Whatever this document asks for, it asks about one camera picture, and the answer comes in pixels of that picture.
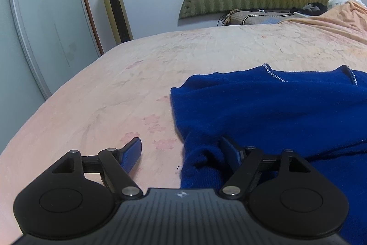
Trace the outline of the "blue knit sweater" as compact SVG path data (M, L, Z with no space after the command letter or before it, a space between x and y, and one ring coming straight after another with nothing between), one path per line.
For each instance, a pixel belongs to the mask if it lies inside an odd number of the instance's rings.
M341 235L366 243L366 73L286 72L262 65L247 71L193 75L171 89L175 124L184 141L181 186L219 189L232 164L219 147L277 155L292 149L334 183L349 202Z

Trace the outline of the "black clothing on pillow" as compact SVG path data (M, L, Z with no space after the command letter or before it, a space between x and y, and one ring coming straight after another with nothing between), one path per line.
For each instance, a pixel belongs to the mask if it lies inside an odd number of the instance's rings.
M326 13L328 7L323 5L322 3L308 3L303 8L293 7L290 10L290 13L295 14L302 14L304 16L320 16Z

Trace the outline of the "pink bed blanket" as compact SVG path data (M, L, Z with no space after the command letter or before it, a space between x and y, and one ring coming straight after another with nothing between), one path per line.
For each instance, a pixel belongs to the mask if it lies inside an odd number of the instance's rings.
M95 155L140 137L132 176L142 188L180 185L182 142L170 90L194 74L269 64L275 70L366 70L366 32L326 22L239 25L171 32L110 50L59 88L1 154L1 243L21 235L17 194L66 152Z

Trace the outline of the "gold tower fan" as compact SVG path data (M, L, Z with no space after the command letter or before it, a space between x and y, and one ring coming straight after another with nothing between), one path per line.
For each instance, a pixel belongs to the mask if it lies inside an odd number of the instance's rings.
M117 45L133 40L133 33L123 0L103 0Z

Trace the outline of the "frosted sliding wardrobe door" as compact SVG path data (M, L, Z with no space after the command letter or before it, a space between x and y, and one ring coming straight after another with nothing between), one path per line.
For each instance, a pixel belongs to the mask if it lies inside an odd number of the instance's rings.
M84 0L1 0L1 147L100 55Z

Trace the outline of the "orange bed sheet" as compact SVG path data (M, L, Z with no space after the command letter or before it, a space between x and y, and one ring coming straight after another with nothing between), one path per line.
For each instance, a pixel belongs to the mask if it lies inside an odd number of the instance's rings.
M320 16L287 19L281 24L307 25L366 44L366 7L354 0Z

